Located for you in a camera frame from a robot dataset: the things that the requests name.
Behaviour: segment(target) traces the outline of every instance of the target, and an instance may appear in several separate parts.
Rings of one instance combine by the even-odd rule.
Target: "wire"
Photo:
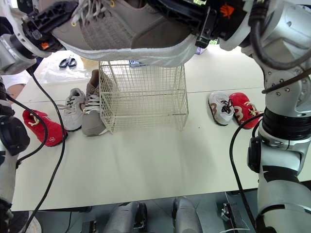
[[[261,122],[261,119],[258,121],[258,123],[253,128],[252,137],[256,137],[256,130],[258,129],[258,126],[259,126],[260,122]]]
[[[219,232],[219,233],[225,233],[225,232],[229,232],[229,231],[250,231],[248,225],[246,224],[246,222],[242,219],[243,223],[247,226],[247,228],[231,228],[231,229],[228,229],[228,230],[225,230],[225,231],[222,231],[222,232]]]
[[[41,117],[38,116],[38,114],[36,114],[33,110],[31,110],[30,108],[26,107],[25,105],[23,105],[22,103],[18,102],[16,99],[12,98],[10,95],[6,94],[6,98],[10,101],[12,101],[13,103],[16,103],[18,106],[22,107],[23,109],[27,110],[28,112],[32,113],[36,118],[38,118],[38,120],[40,121],[40,123],[42,124],[43,126],[43,129],[44,129],[44,138],[43,138],[43,141],[42,143],[40,144],[40,146],[35,149],[33,152],[21,157],[20,159],[17,160],[16,162],[16,169],[18,168],[18,166],[21,164],[21,162],[24,160],[24,159],[27,159],[29,158],[30,156],[36,154],[39,150],[41,150],[41,148],[45,145],[46,141],[47,141],[47,138],[48,138],[48,128],[46,126],[46,124],[44,123],[44,121],[42,120]]]
[[[69,231],[70,223],[71,223],[71,215],[72,215],[72,212],[70,212],[69,223],[68,223],[68,227],[67,227],[67,230],[65,231],[65,233],[67,233]]]
[[[36,206],[35,210],[33,211],[33,213],[30,215],[26,225],[25,225],[25,228],[23,230],[23,233],[26,233],[28,227],[29,227],[29,224],[31,223],[31,221],[33,220],[34,216],[36,215],[36,213],[38,212],[38,209],[40,208],[40,206],[42,205],[42,203],[44,202],[45,198],[47,197],[48,193],[49,193],[49,190],[51,188],[51,185],[53,183],[53,180],[55,178],[55,175],[57,173],[57,170],[62,162],[62,159],[63,159],[63,156],[64,156],[64,151],[65,151],[65,138],[66,138],[66,133],[65,133],[65,128],[64,128],[64,123],[62,121],[62,117],[60,115],[60,112],[57,108],[57,105],[56,103],[54,102],[54,100],[51,98],[51,96],[49,96],[49,94],[42,88],[42,86],[39,84],[38,80],[35,78],[35,75],[34,75],[34,72],[31,68],[28,69],[29,70],[29,73],[31,75],[31,77],[33,78],[35,84],[40,88],[40,90],[49,98],[49,100],[52,102],[54,108],[56,109],[56,112],[57,112],[57,116],[59,118],[59,121],[60,121],[60,125],[62,127],[62,135],[63,135],[63,143],[62,143],[62,151],[60,153],[60,156],[59,156],[59,160],[55,166],[55,169],[53,171],[53,174],[50,178],[50,181],[48,183],[48,187],[46,188],[44,194],[43,194],[43,197],[42,199],[40,200],[39,204]]]
[[[295,83],[295,82],[297,82],[297,81],[299,81],[299,80],[302,80],[303,78],[305,78],[306,76],[308,76],[308,75],[310,75],[310,74],[311,74],[311,68],[305,70],[305,71],[302,72],[301,74],[299,74],[299,75],[297,75],[297,76],[295,76],[295,77],[293,77],[293,78],[291,78],[291,79],[288,79],[288,80],[286,80],[286,81],[284,81],[284,82],[282,82],[282,83],[279,83],[279,84],[277,84],[277,85],[275,85],[275,86],[271,86],[271,87],[269,87],[269,88],[267,88],[267,89],[264,89],[264,90],[262,91],[262,93],[263,93],[263,94],[268,94],[269,92],[278,90],[278,89],[280,89],[280,88],[282,88],[282,87],[288,86],[288,85],[293,84],[293,83]]]
[[[246,199],[246,196],[245,196],[245,193],[244,193],[244,190],[243,190],[243,187],[242,187],[242,184],[241,184],[241,181],[240,181],[240,178],[239,178],[239,175],[238,175],[238,172],[237,172],[237,169],[235,167],[235,164],[234,164],[234,160],[233,160],[233,145],[234,145],[234,141],[235,141],[235,138],[237,137],[238,133],[240,132],[240,130],[248,123],[248,122],[251,122],[252,120],[256,119],[256,118],[259,118],[259,117],[262,117],[263,116],[263,113],[257,115],[257,116],[254,116],[252,118],[249,118],[248,120],[246,120],[245,122],[243,122],[241,125],[239,125],[239,127],[237,128],[237,130],[234,132],[233,136],[232,136],[232,139],[231,139],[231,142],[230,142],[230,148],[229,148],[229,156],[230,156],[230,161],[231,161],[231,166],[232,166],[232,169],[233,169],[233,173],[234,173],[234,176],[235,176],[235,179],[237,180],[237,183],[238,183],[238,187],[239,187],[239,192],[241,194],[241,197],[242,197],[242,201],[243,201],[243,204],[245,206],[245,209],[246,209],[246,212],[247,212],[247,215],[254,227],[254,229],[256,230],[256,225],[255,225],[255,220],[254,220],[254,217],[252,215],[252,212],[251,212],[251,209],[247,203],[247,199]]]
[[[262,47],[262,44],[260,41],[261,28],[262,28],[262,23],[260,21],[253,22],[251,26],[251,32],[250,32],[250,41],[252,43],[252,47],[256,53],[256,56],[265,65],[273,69],[277,69],[277,70],[288,70],[296,66],[299,66],[301,63],[304,63],[307,59],[311,57],[311,49],[309,49],[300,58],[294,61],[291,61],[291,62],[283,63],[283,62],[278,62],[274,60],[268,54],[266,54],[266,52],[264,51]]]

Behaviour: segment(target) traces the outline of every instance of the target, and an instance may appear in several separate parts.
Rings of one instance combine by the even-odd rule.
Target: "sneaker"
[[[100,118],[99,72],[92,71],[92,77],[86,86],[86,105],[83,110],[82,132],[86,136],[97,136],[107,132]]]
[[[228,125],[234,114],[229,97],[222,91],[214,91],[207,101],[215,123],[221,126]]]
[[[60,124],[52,121],[48,118],[46,113],[39,112],[37,110],[33,110],[46,124],[48,128],[48,139],[45,143],[47,147],[53,147],[57,144],[60,144],[63,141],[63,134],[62,134],[62,127]],[[32,132],[37,136],[40,142],[44,139],[44,128],[43,125],[40,123],[38,118],[36,118],[32,113],[25,110],[23,112],[23,119],[25,125],[31,129]]]
[[[58,104],[59,109],[64,109],[63,123],[67,131],[76,131],[81,128],[83,107],[86,96],[79,88],[70,91],[66,105]]]
[[[39,0],[38,10],[55,2]],[[187,25],[166,19],[144,0],[80,0],[71,20],[53,35],[67,50],[97,61],[139,60],[175,67],[197,49]]]
[[[235,110],[234,117],[237,120],[238,124],[241,125],[249,118],[252,118],[259,114],[254,104],[249,101],[249,98],[241,93],[233,93],[230,95],[230,99],[233,103],[233,108]],[[248,122],[243,128],[251,129],[253,128],[259,121],[259,118]]]

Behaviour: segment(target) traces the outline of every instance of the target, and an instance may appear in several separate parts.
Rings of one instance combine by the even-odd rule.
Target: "white wire basket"
[[[129,61],[99,63],[101,119],[110,132],[174,126],[188,117],[184,66],[167,68]]]

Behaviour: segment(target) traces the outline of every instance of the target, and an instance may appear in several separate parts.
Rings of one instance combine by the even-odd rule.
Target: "orange logo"
[[[41,47],[46,50],[49,47],[49,44],[47,42],[42,42]]]
[[[232,13],[234,12],[234,8],[225,3],[223,6],[221,6],[220,12],[223,14],[224,17],[228,17],[230,19],[230,15],[232,15]]]

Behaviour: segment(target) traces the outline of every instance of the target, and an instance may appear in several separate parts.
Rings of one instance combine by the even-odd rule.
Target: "white sneaker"
[[[232,101],[224,92],[214,91],[207,99],[210,111],[216,124],[226,126],[233,118]]]
[[[63,123],[67,131],[75,131],[81,128],[83,106],[86,96],[79,88],[70,91],[66,99],[66,105],[58,104],[59,109],[64,109]]]

